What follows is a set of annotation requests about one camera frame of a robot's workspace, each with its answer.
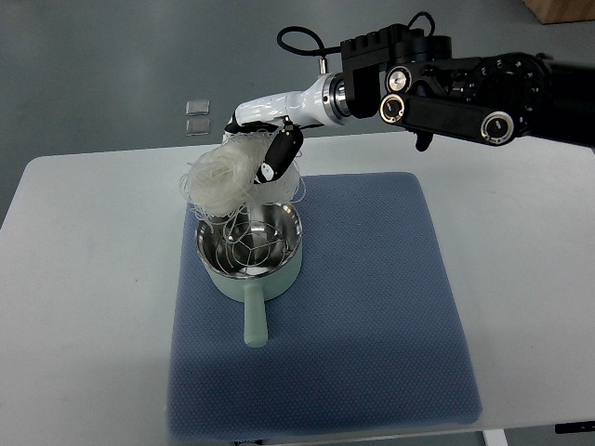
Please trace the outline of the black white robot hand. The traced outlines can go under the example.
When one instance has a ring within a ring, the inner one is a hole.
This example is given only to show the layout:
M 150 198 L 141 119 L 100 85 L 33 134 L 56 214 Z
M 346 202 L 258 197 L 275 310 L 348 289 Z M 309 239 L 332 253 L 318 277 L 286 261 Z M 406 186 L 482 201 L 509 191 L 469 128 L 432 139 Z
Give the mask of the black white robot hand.
M 225 134 L 260 130 L 274 134 L 254 179 L 257 184 L 265 184 L 280 179 L 293 163 L 303 144 L 304 129 L 343 125 L 349 117 L 343 76 L 328 73 L 304 91 L 268 95 L 240 104 L 225 126 Z

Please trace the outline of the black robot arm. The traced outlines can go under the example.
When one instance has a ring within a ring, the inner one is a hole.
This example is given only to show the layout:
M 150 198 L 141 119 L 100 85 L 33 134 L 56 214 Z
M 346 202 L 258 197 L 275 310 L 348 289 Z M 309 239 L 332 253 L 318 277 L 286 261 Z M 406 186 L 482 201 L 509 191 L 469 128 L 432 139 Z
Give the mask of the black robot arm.
M 451 39 L 412 23 L 327 47 L 307 28 L 279 31 L 300 56 L 341 56 L 342 72 L 323 95 L 332 112 L 379 115 L 416 134 L 425 151 L 436 135 L 489 146 L 531 136 L 594 145 L 594 69 L 520 52 L 455 59 Z

